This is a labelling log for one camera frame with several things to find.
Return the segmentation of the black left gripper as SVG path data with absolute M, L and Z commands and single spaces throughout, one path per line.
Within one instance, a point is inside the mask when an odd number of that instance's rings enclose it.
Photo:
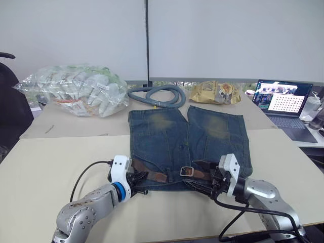
M 142 184 L 146 181 L 148 172 L 136 172 L 134 174 L 127 174 L 126 180 L 131 189 L 131 196 L 134 196 L 137 193 L 147 195 L 147 189 L 140 189 Z

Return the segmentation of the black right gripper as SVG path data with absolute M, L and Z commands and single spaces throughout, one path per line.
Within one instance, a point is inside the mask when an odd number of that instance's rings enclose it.
M 229 172 L 221 172 L 218 166 L 215 166 L 215 163 L 204 160 L 193 160 L 193 165 L 204 173 L 211 174 L 212 187 L 206 186 L 199 182 L 185 179 L 183 182 L 194 191 L 202 193 L 211 199 L 215 199 L 220 193 L 227 191 L 229 187 Z

